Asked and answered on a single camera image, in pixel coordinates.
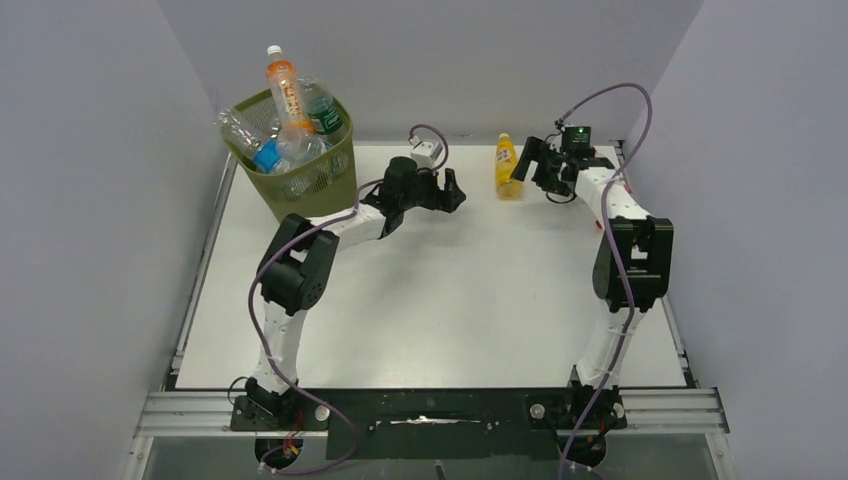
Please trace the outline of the yellow juice bottle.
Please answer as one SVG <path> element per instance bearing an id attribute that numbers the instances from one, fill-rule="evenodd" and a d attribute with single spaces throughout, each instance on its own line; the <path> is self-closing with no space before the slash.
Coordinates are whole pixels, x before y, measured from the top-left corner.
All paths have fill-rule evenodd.
<path id="1" fill-rule="evenodd" d="M 495 152 L 495 192 L 501 200 L 520 200 L 523 196 L 523 184 L 511 175 L 518 164 L 514 143 L 506 132 L 498 136 Z"/>

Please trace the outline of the dark green label bottle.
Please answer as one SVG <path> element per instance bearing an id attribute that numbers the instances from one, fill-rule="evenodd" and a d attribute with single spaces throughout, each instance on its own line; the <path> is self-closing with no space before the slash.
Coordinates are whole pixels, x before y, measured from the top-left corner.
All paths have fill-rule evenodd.
<path id="1" fill-rule="evenodd" d="M 304 110 L 317 134 L 331 145 L 340 143 L 347 124 L 329 88 L 316 77 L 299 78 L 298 87 Z"/>

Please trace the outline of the large clear plastic bottle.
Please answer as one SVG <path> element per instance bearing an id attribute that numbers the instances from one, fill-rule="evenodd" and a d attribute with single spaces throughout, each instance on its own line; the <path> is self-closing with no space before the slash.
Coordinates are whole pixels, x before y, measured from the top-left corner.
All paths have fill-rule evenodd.
<path id="1" fill-rule="evenodd" d="M 276 152 L 280 159 L 275 173 L 304 166 L 327 153 L 331 145 L 314 133 L 296 127 L 281 127 L 276 135 Z"/>

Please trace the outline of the orange label tea bottle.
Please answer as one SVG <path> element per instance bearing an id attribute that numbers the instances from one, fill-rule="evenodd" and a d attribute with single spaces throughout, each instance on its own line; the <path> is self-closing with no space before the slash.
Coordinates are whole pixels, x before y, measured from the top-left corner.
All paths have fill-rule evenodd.
<path id="1" fill-rule="evenodd" d="M 314 134 L 313 124 L 302 106 L 296 68 L 283 55 L 279 45 L 269 46 L 266 52 L 268 56 L 266 79 L 281 126 Z"/>

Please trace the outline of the blue label water bottle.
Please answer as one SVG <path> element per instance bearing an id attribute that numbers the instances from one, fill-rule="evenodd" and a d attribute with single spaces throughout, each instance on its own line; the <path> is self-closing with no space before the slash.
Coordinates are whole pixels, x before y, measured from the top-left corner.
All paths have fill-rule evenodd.
<path id="1" fill-rule="evenodd" d="M 222 139 L 249 160 L 258 172 L 271 174 L 279 166 L 281 158 L 276 143 L 239 111 L 232 108 L 220 111 L 217 125 Z"/>

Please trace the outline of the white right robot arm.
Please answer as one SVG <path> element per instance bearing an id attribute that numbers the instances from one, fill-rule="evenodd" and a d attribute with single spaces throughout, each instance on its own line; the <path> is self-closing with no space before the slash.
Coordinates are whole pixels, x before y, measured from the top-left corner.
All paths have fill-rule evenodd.
<path id="1" fill-rule="evenodd" d="M 590 128 L 566 126 L 560 133 L 559 147 L 528 137 L 511 177 L 581 201 L 601 228 L 591 283 L 603 314 L 574 367 L 577 390 L 562 400 L 566 420 L 585 427 L 618 387 L 639 323 L 668 291 L 674 226 L 639 205 L 620 167 L 591 145 Z"/>

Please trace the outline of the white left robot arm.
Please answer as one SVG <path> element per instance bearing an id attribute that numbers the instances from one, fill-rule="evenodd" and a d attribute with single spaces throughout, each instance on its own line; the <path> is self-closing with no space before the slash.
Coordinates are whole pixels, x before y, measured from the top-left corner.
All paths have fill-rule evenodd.
<path id="1" fill-rule="evenodd" d="M 286 416 L 304 392 L 297 372 L 301 335 L 328 287 L 337 254 L 389 236 L 409 210 L 453 213 L 466 199 L 453 169 L 411 156 L 392 158 L 382 178 L 364 187 L 366 194 L 357 192 L 353 205 L 335 214 L 287 215 L 249 287 L 248 296 L 259 296 L 262 306 L 248 306 L 260 357 L 246 382 L 246 399 L 273 417 Z"/>

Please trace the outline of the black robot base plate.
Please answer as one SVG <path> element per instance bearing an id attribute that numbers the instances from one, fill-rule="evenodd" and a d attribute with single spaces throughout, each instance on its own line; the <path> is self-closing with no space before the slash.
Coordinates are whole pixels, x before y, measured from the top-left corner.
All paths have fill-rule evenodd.
<path id="1" fill-rule="evenodd" d="M 258 434 L 255 453 L 288 467 L 308 436 L 327 460 L 465 460 L 524 456 L 597 465 L 628 425 L 621 392 L 588 412 L 575 384 L 553 388 L 315 389 L 277 418 L 236 397 L 230 428 Z"/>

